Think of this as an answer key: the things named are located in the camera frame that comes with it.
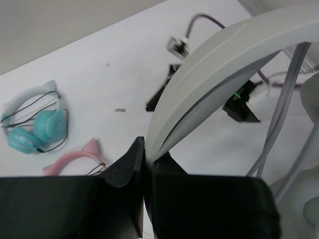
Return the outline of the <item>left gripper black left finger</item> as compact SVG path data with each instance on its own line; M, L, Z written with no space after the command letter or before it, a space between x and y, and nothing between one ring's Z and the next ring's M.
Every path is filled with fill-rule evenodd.
M145 140L97 176L3 177L3 239L138 239Z

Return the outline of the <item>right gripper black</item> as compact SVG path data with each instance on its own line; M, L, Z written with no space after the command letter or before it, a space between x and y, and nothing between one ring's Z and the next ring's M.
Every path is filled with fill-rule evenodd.
M223 110L236 122L260 122L247 106L250 94L262 82L247 81L237 92L230 97L223 106Z

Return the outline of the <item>grey white headphones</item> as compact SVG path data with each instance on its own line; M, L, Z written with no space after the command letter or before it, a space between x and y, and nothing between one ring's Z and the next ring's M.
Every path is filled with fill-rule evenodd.
M319 41L319 6L295 5L231 25L200 45L174 74L155 108L146 139L153 163L188 136L283 49L295 46L263 150L248 171L261 177L285 121L311 44Z

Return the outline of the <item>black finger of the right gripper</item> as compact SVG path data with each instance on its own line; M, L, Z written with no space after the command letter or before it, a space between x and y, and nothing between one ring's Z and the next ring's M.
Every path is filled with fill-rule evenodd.
M177 63L172 63L169 64L169 68L168 68L168 73L167 73L167 77L164 80L164 82L162 83L162 85L159 87L159 89L155 92L155 94L148 100L148 102L146 103L146 107L145 110L147 112L153 112L159 102L159 99L161 97L161 95L164 92L164 89L166 88L166 86L168 85L169 81L171 80L171 78L173 77L173 75L176 73L176 71L180 68L181 64L177 64Z

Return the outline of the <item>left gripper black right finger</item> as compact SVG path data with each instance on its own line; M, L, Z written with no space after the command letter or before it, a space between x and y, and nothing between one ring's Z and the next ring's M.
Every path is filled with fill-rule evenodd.
M269 186L245 176L192 175L166 153L145 163L144 198L158 239L278 239Z

